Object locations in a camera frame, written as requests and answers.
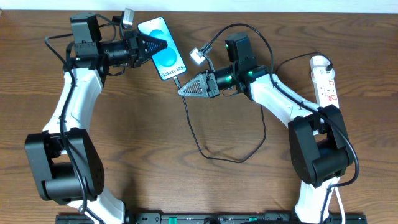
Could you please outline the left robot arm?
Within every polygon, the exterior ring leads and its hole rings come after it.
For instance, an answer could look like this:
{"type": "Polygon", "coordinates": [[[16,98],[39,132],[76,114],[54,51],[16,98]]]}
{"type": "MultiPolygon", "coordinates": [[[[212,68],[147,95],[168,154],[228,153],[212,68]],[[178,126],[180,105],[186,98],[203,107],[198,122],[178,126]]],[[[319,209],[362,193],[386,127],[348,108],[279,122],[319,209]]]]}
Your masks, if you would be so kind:
{"type": "Polygon", "coordinates": [[[104,166],[90,139],[91,117],[111,67],[124,73],[167,47],[164,40],[132,29],[134,13],[106,19],[112,39],[101,36],[100,14],[70,17],[71,36],[62,62],[64,86],[57,107],[40,133],[25,140],[40,197],[77,209],[86,222],[134,223],[134,215],[105,186],[104,166]]]}

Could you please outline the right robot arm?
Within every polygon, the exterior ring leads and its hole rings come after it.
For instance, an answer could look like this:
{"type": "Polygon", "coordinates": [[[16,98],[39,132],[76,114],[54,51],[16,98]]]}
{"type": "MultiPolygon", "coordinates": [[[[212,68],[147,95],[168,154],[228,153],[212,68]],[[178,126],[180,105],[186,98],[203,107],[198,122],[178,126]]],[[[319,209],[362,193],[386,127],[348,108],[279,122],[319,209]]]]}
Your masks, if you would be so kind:
{"type": "Polygon", "coordinates": [[[301,180],[295,216],[303,223],[325,222],[341,176],[358,164],[340,111],[332,61],[320,52],[310,54],[316,100],[308,101],[281,82],[275,67],[258,64],[247,33],[231,34],[225,44],[230,65],[198,73],[178,89],[179,95],[214,98],[235,88],[269,110],[288,129],[292,165],[301,180]]]}

